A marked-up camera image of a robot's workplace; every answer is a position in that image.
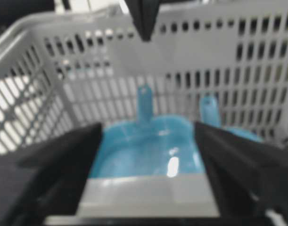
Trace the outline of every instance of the dustpan handle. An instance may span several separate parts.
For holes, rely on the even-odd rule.
[[[217,100],[214,96],[205,96],[199,101],[199,111],[201,121],[214,127],[221,127]]]
[[[138,87],[138,122],[147,123],[153,117],[152,90],[148,85]]]

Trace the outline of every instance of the blue plastic object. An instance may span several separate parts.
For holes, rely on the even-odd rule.
[[[199,110],[201,115],[201,121],[210,126],[221,128],[221,118],[219,114],[218,104],[214,96],[205,96],[199,101]],[[236,127],[227,127],[229,132],[246,139],[250,139],[256,142],[262,142],[263,140],[256,134]]]
[[[104,131],[91,178],[204,172],[193,126],[179,116],[153,117],[152,91],[138,89],[138,118]]]

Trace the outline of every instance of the basket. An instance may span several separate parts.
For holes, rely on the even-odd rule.
[[[106,11],[18,21],[0,38],[0,155],[133,119],[145,83],[155,115],[199,120],[212,94],[224,126],[288,149],[288,0],[164,8],[149,43]]]

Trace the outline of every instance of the black plastic part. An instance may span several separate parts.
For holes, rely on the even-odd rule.
[[[143,41],[150,41],[161,0],[125,0]]]
[[[0,225],[75,214],[101,130],[96,124],[0,157]]]
[[[273,209],[288,222],[288,152],[199,122],[195,139],[222,214],[264,216]]]
[[[261,218],[62,218],[49,226],[272,226]]]

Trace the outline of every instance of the black background object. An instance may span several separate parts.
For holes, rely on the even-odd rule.
[[[9,26],[26,15],[54,9],[54,0],[0,0],[0,25]]]
[[[75,214],[101,137],[96,124],[0,157],[0,225]]]

